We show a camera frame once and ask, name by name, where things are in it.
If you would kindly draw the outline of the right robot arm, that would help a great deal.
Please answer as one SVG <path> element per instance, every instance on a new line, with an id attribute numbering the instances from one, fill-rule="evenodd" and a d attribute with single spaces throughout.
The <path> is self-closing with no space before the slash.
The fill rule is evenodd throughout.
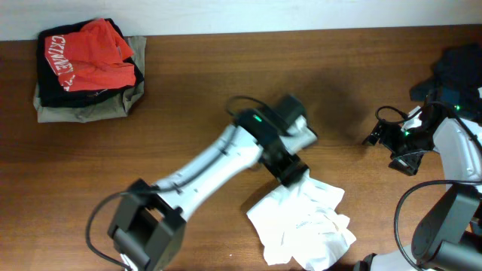
<path id="1" fill-rule="evenodd" d="M 395 207 L 397 251 L 370 254 L 356 270 L 479 270 L 481 268 L 481 91 L 429 91 L 423 106 L 399 112 L 399 121 L 381 117 L 364 140 L 391 152 L 390 168 L 414 176 L 429 152 L 440 155 L 444 179 L 409 188 Z M 399 235 L 399 216 L 415 191 L 444 185 L 444 195 L 418 223 L 411 243 Z"/>

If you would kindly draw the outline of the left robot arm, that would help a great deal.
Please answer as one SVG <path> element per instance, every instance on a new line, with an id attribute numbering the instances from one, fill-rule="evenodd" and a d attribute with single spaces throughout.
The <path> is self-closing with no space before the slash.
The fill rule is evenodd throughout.
<path id="1" fill-rule="evenodd" d="M 246 109 L 206 150 L 153 184 L 142 179 L 119 193 L 108 236 L 126 270 L 162 270 L 178 254 L 186 224 L 214 192 L 263 164 L 285 186 L 307 171 L 297 153 L 317 139 L 304 114 Z"/>

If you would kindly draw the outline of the white t-shirt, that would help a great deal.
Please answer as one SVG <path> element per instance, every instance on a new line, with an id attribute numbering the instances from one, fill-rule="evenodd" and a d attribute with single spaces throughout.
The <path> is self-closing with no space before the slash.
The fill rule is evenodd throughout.
<path id="1" fill-rule="evenodd" d="M 356 241 L 350 218 L 336 213 L 344 189 L 311 178 L 278 186 L 246 215 L 264 247 L 267 265 L 295 260 L 305 270 L 326 270 Z"/>

